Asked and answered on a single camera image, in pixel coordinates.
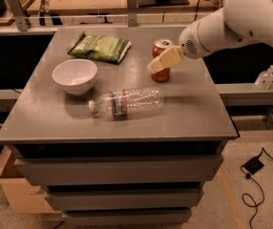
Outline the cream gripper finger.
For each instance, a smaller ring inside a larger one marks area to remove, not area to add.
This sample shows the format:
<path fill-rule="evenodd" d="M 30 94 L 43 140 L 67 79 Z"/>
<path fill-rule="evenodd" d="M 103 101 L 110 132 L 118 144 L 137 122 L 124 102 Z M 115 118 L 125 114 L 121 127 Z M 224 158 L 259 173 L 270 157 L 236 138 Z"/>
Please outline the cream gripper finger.
<path fill-rule="evenodd" d="M 183 61 L 183 58 L 184 53 L 182 48 L 180 46 L 171 46 L 154 58 L 147 65 L 147 70 L 149 73 L 157 73 L 176 66 Z"/>

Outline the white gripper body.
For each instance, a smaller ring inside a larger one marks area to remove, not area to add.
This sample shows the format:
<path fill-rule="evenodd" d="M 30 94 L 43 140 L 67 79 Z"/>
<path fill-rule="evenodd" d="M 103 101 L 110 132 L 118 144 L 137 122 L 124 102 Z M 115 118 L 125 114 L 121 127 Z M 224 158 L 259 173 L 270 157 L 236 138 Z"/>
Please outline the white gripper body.
<path fill-rule="evenodd" d="M 221 11 L 215 11 L 188 25 L 178 43 L 187 57 L 196 59 L 221 50 L 225 43 Z"/>

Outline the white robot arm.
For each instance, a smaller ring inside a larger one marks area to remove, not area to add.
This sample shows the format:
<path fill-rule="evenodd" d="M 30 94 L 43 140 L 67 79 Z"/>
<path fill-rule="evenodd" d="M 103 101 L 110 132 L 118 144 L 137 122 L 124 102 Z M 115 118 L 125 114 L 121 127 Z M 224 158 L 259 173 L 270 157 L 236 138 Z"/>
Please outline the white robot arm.
<path fill-rule="evenodd" d="M 178 44 L 164 50 L 147 65 L 158 73 L 181 63 L 224 49 L 255 43 L 273 48 L 273 0 L 224 0 L 223 7 L 188 25 Z"/>

